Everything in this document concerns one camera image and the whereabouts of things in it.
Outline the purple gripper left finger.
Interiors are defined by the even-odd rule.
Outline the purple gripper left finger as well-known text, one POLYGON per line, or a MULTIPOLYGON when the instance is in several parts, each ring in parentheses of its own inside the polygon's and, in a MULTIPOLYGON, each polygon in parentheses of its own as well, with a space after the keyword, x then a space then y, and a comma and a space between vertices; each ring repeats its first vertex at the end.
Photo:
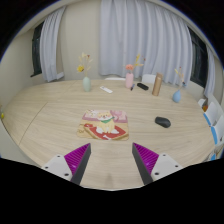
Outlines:
POLYGON ((81 183, 89 157, 91 144, 85 144, 66 155, 55 155, 42 169, 68 180, 76 185, 81 183))

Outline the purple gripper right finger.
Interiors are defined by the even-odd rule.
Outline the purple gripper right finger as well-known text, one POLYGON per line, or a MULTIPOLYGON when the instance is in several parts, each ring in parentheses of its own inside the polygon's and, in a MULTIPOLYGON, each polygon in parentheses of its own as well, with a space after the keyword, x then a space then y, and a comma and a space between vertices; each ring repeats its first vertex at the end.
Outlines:
POLYGON ((132 144, 132 154, 145 185, 182 169, 168 154, 157 154, 137 143, 132 144))

